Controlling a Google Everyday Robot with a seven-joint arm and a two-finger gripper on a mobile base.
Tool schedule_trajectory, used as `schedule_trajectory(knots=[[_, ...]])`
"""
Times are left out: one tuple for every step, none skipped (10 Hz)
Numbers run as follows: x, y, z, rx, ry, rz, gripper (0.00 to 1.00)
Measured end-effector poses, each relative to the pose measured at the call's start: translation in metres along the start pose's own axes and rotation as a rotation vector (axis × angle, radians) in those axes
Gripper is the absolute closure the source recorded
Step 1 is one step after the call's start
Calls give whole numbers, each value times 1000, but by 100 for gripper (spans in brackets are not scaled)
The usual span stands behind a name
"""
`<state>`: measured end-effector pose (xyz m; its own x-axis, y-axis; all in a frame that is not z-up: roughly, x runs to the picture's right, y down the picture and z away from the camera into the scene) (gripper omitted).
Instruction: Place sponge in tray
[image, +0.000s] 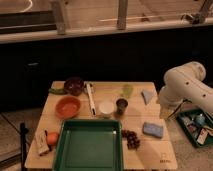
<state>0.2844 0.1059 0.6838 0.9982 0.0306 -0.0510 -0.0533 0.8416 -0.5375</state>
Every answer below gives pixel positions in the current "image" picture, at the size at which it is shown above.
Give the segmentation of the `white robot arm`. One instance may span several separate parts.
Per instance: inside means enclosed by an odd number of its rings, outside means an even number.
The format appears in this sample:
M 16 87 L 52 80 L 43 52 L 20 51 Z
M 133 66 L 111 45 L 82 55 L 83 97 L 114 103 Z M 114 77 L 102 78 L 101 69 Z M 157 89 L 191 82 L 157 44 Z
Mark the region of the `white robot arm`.
M 203 83 L 205 77 L 205 67 L 195 61 L 169 69 L 158 96 L 161 112 L 169 114 L 187 99 L 213 117 L 213 88 Z

